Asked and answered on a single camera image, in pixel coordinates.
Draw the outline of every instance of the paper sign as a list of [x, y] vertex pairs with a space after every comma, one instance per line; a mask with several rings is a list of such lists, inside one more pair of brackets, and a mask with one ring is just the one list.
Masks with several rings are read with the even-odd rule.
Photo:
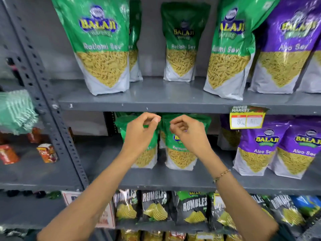
[[[82, 192], [61, 191], [66, 206], [70, 205]], [[112, 201], [107, 205], [96, 227], [115, 229], [115, 215]]]
[[231, 129], [260, 129], [268, 108], [255, 106], [233, 106], [230, 111]]

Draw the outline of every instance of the bracelet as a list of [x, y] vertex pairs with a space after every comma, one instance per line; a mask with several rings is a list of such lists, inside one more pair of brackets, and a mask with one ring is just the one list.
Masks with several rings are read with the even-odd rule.
[[219, 177], [214, 178], [213, 182], [217, 183], [217, 181], [219, 181], [220, 177], [222, 177], [224, 174], [226, 174], [228, 172], [230, 172], [230, 170], [226, 170], [225, 172], [221, 173], [221, 175]]

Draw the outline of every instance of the person's right hand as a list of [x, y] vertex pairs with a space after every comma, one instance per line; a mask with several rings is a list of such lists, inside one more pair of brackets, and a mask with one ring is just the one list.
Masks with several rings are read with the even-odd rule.
[[182, 115], [171, 121], [170, 129], [173, 134], [180, 138], [184, 146], [200, 160], [212, 152], [202, 122], [187, 115]]

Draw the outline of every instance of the light green plastic package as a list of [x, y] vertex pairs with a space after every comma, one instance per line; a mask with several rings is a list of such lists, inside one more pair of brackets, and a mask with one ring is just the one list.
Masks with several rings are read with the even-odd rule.
[[[188, 170], [192, 171], [197, 157], [189, 152], [184, 144], [181, 142], [180, 138], [173, 134], [170, 130], [171, 120], [179, 117], [182, 114], [172, 114], [163, 116], [163, 126], [166, 136], [166, 166], [174, 170]], [[189, 117], [194, 118], [202, 122], [205, 126], [205, 131], [207, 132], [209, 125], [211, 124], [211, 118], [205, 115], [199, 114], [187, 114]]]
[[280, 0], [221, 0], [204, 90], [222, 98], [243, 100], [255, 54], [253, 30]]
[[142, 80], [142, 72], [138, 63], [137, 41], [142, 26], [142, 8], [140, 0], [129, 2], [129, 70], [130, 82]]
[[[115, 121], [115, 125], [120, 130], [120, 134], [125, 139], [127, 124], [138, 116], [121, 116]], [[153, 138], [150, 141], [147, 149], [138, 157], [132, 168], [153, 168], [157, 163], [157, 140], [158, 140], [158, 130], [156, 129]]]
[[194, 79], [199, 40], [211, 5], [206, 3], [163, 3], [161, 14], [166, 38], [164, 80]]
[[52, 0], [93, 95], [129, 89], [129, 0]]

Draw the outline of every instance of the dark sleeve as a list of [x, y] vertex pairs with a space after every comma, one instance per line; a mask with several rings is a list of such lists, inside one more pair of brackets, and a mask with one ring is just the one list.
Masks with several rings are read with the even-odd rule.
[[285, 224], [279, 224], [279, 231], [270, 239], [270, 241], [295, 241], [291, 231]]
[[25, 237], [24, 241], [37, 241], [37, 234], [40, 230], [34, 231]]

